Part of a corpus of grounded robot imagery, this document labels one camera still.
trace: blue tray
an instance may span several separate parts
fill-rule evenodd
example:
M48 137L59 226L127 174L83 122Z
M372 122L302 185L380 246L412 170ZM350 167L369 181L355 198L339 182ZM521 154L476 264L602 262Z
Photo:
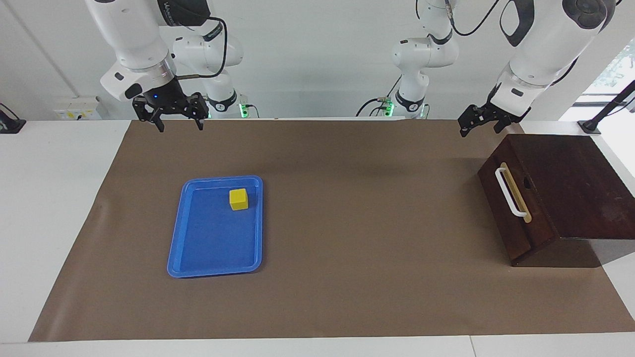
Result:
M246 189L249 209L232 211L229 191ZM183 186L168 273L191 278L248 273L262 262L262 179L200 178Z

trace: yellow block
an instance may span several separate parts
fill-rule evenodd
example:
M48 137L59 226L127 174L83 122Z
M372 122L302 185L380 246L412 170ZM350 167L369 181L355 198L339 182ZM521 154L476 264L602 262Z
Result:
M247 208L249 208L247 190L239 189L229 191L229 205L234 211L246 210Z

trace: wooden cabinet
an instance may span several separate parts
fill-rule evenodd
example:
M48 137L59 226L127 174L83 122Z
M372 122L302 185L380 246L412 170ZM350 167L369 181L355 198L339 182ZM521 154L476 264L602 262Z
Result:
M635 252L635 198L589 137L508 135L479 178L513 266L598 267Z

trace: drawer front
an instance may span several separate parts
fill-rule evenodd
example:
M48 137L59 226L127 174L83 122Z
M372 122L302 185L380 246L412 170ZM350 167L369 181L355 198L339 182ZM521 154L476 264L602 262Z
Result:
M510 204L505 198L496 174L499 168L505 166L503 164L506 164L508 173L511 174L519 190L519 195L529 211L531 216L529 223L526 222L527 217L517 217L512 213ZM483 165L479 171L479 178L513 265L517 265L533 252L558 238L555 229L542 210L531 177L522 169L508 140L503 140L502 144ZM506 182L504 189L509 190L510 186L512 185ZM522 210L518 198L514 197L511 190L509 192L514 206Z

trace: brown table covering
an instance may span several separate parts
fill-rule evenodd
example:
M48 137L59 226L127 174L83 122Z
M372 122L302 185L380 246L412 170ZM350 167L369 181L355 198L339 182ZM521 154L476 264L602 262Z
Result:
M30 341L635 331L602 268L509 266L476 176L502 138L454 121L134 122ZM264 180L263 264L170 277L183 184L235 175Z

